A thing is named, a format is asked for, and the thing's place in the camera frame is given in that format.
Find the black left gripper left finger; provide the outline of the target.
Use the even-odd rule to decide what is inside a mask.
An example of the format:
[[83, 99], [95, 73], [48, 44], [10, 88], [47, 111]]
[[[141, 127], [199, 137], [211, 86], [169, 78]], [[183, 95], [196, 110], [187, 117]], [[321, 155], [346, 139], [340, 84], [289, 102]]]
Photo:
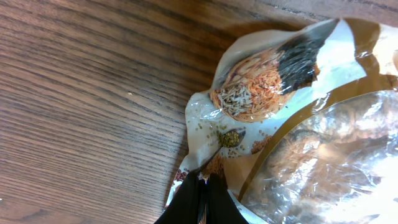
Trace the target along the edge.
[[206, 204], [206, 184], [190, 172], [155, 224], [199, 224]]

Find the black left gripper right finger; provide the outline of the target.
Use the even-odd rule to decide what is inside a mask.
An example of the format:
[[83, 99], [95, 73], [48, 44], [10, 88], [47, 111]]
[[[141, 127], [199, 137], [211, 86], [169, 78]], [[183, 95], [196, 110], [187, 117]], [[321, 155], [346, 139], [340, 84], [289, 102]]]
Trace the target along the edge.
[[206, 222], [208, 224], [248, 224], [218, 175], [210, 175], [207, 188]]

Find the brown white snack bag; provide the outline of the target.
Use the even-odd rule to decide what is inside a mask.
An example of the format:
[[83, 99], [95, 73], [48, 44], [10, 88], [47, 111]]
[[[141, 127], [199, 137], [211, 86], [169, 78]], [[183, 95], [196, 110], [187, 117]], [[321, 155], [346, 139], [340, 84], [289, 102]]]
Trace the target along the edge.
[[249, 223], [397, 222], [397, 29], [330, 19], [239, 38], [185, 109], [187, 174]]

